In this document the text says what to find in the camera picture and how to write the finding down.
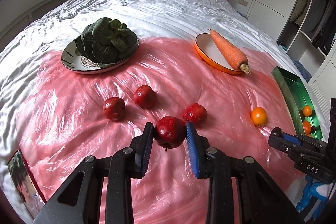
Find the blue gloved hand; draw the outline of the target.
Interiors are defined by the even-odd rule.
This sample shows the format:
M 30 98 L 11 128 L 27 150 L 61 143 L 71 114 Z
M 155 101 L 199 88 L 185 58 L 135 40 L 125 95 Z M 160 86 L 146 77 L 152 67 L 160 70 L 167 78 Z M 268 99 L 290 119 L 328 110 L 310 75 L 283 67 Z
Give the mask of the blue gloved hand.
M 306 223 L 311 223 L 322 213 L 325 206 L 335 193 L 335 182 L 321 183 L 306 175 L 306 185 L 296 209 Z

